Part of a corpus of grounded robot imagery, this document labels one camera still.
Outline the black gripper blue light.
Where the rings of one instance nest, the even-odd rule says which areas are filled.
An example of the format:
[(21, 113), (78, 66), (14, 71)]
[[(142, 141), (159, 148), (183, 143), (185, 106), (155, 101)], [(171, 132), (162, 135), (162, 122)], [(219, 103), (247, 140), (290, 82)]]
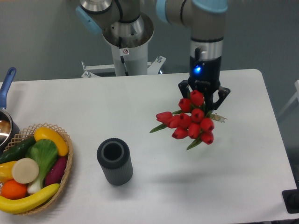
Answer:
[[(182, 97), (190, 98), (192, 89), (198, 90), (205, 96), (210, 96), (208, 109), (217, 110), (231, 92), (229, 88), (220, 86), (221, 56), (208, 61), (196, 61), (195, 58), (190, 57), (189, 67), (188, 81), (183, 80), (178, 84)], [(216, 90), (218, 90), (218, 100), (214, 102), (213, 94)]]

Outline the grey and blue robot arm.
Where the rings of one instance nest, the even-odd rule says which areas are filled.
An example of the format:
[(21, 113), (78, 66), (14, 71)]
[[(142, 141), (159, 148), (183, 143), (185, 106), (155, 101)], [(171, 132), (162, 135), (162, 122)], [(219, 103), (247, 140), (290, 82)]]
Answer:
[[(179, 84), (183, 97), (189, 90), (204, 95), (206, 110), (217, 110), (228, 88), (220, 84), (220, 67), (228, 3), (225, 0), (156, 0), (160, 20), (191, 31), (189, 78)], [(110, 45), (117, 76), (147, 75), (148, 43), (154, 34), (150, 17), (138, 0), (82, 0), (76, 14), (92, 33)]]

